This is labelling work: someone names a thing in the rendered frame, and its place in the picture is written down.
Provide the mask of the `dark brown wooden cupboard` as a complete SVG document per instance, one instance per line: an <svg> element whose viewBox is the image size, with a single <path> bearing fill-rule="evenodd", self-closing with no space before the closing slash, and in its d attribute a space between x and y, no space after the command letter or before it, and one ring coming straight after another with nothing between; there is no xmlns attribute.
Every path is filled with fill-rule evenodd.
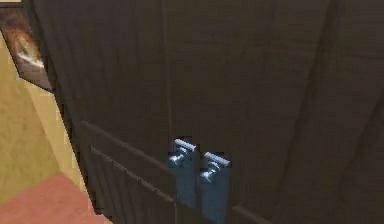
<svg viewBox="0 0 384 224"><path fill-rule="evenodd" d="M384 224L384 0L22 0L95 212L214 224ZM197 146L197 205L174 141Z"/></svg>

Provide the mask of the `brown framed wall picture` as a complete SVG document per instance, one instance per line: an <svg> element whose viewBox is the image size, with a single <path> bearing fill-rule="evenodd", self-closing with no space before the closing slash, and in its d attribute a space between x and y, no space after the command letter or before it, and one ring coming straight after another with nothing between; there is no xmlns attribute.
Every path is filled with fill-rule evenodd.
<svg viewBox="0 0 384 224"><path fill-rule="evenodd" d="M48 92L53 92L38 42L20 4L0 4L0 31L19 77Z"/></svg>

